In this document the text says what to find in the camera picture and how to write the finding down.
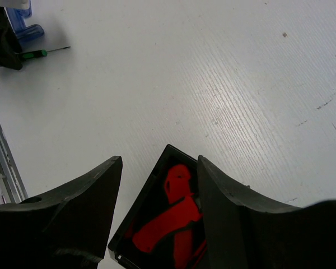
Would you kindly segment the green black precision screwdriver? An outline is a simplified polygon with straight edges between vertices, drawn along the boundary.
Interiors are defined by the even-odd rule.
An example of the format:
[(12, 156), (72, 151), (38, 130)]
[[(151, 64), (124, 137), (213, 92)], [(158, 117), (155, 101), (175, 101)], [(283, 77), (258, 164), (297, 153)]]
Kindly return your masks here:
[(57, 52), (60, 50), (66, 50), (69, 48), (70, 46), (53, 49), (53, 50), (45, 50), (45, 49), (35, 50), (35, 51), (26, 52), (26, 53), (20, 53), (20, 54), (17, 54), (17, 56), (21, 62), (26, 62), (32, 59), (44, 58), (44, 57), (47, 57), (49, 53)]

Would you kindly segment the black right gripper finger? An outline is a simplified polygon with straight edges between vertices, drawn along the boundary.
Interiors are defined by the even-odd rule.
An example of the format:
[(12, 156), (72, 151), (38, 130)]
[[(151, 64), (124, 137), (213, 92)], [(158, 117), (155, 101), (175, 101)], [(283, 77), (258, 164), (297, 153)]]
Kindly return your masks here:
[(0, 7), (0, 67), (20, 70), (23, 65), (17, 54), (22, 52), (22, 47), (12, 30), (5, 9)]

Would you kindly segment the black divided container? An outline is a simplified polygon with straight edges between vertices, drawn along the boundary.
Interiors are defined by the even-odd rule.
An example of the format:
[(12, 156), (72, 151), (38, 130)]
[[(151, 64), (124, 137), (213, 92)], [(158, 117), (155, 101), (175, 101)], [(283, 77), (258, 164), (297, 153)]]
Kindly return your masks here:
[[(108, 244), (111, 258), (124, 268), (175, 268), (173, 245), (174, 235), (177, 232), (192, 228), (194, 249), (206, 239), (202, 213), (202, 217), (198, 221), (193, 221), (185, 228), (166, 235), (155, 245), (151, 253), (140, 251), (132, 241), (133, 235), (145, 224), (184, 199), (177, 201), (173, 205), (169, 205), (164, 190), (167, 173), (170, 168), (177, 164), (184, 164), (190, 170), (192, 176), (190, 187), (194, 192), (191, 196), (202, 213), (199, 200), (196, 159), (172, 145), (167, 145), (135, 202)], [(196, 268), (205, 268), (207, 266), (207, 263), (204, 261), (205, 256), (206, 253)]]

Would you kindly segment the aluminium frame rail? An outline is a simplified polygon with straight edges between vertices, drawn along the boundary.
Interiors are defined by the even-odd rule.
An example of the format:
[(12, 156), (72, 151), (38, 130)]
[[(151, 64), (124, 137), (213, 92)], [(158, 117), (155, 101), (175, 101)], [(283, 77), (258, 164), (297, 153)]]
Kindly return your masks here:
[(0, 205), (20, 203), (27, 198), (27, 191), (0, 125)]

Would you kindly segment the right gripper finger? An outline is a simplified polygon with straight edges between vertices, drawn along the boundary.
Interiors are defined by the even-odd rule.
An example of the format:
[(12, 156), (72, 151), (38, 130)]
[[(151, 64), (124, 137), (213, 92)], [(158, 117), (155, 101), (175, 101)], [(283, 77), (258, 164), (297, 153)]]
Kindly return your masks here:
[(211, 268), (336, 268), (336, 200), (288, 205), (203, 156), (197, 175)]
[(0, 205), (0, 268), (97, 268), (121, 175), (122, 158), (113, 156), (50, 191)]

